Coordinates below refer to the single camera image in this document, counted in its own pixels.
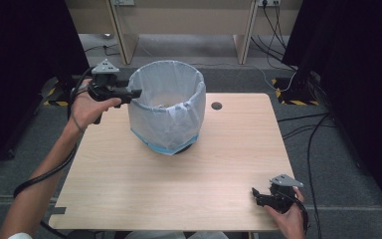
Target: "wastebasket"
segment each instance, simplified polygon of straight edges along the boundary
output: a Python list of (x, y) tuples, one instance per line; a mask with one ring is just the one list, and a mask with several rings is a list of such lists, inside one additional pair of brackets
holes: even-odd
[(142, 89), (128, 105), (131, 130), (156, 152), (172, 155), (195, 142), (204, 120), (206, 85), (194, 67), (159, 61), (135, 71), (128, 89)]

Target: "white sleeve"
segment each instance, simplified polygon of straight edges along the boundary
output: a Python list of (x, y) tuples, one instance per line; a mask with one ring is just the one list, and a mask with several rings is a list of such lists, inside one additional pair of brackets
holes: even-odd
[(27, 233), (17, 233), (15, 235), (12, 235), (8, 239), (33, 239), (33, 238)]

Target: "hand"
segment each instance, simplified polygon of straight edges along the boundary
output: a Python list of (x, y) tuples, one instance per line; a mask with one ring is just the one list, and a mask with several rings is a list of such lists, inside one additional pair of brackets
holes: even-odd
[[(83, 85), (88, 85), (90, 80), (84, 80)], [(77, 125), (80, 131), (84, 132), (89, 124), (111, 107), (121, 104), (121, 99), (112, 98), (104, 102), (97, 102), (92, 99), (87, 91), (76, 96), (72, 105), (70, 121)]]
[[(302, 193), (297, 188), (293, 189), (300, 202), (304, 201)], [(272, 207), (265, 206), (265, 210), (275, 219), (276, 224), (287, 239), (303, 239), (303, 219), (299, 207), (294, 203), (288, 212), (280, 214)]]

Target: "bin liner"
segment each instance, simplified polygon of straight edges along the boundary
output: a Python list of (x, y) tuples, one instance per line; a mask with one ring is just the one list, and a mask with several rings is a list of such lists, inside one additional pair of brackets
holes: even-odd
[(206, 85), (194, 67), (158, 61), (139, 68), (128, 89), (142, 89), (128, 105), (131, 130), (156, 152), (172, 155), (195, 142), (204, 120)]

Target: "metal bracket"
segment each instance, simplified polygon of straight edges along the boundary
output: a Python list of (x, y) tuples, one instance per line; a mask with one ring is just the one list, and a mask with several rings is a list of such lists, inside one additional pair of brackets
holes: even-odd
[(287, 176), (286, 174), (279, 175), (270, 179), (270, 182), (279, 186), (296, 186), (303, 187), (303, 183)]

